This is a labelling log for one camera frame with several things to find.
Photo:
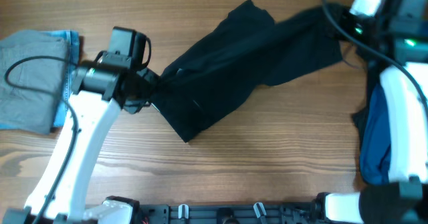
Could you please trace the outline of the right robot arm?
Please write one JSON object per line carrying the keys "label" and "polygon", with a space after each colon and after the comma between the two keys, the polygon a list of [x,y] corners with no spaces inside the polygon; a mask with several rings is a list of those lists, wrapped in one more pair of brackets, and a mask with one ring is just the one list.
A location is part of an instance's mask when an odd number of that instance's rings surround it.
{"label": "right robot arm", "polygon": [[319,220],[329,223],[427,222],[427,0],[354,0],[348,21],[332,26],[367,62],[367,114],[355,193],[321,193]]}

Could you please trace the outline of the black shorts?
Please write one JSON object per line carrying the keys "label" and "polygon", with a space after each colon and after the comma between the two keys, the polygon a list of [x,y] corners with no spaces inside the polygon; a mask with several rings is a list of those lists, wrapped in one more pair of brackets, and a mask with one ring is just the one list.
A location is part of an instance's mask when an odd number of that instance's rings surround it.
{"label": "black shorts", "polygon": [[275,22],[251,0],[165,68],[151,100],[180,138],[240,107],[260,86],[277,86],[342,60],[321,7]]}

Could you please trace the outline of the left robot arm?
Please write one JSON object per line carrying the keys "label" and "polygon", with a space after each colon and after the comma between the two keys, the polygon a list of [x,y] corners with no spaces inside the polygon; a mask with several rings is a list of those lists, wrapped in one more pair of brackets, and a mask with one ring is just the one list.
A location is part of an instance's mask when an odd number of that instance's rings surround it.
{"label": "left robot arm", "polygon": [[86,208],[86,194],[106,135],[122,110],[150,106],[158,76],[147,68],[150,39],[114,27],[108,49],[75,70],[66,121],[42,178],[22,209],[8,209],[4,223],[140,223],[140,203],[108,197]]}

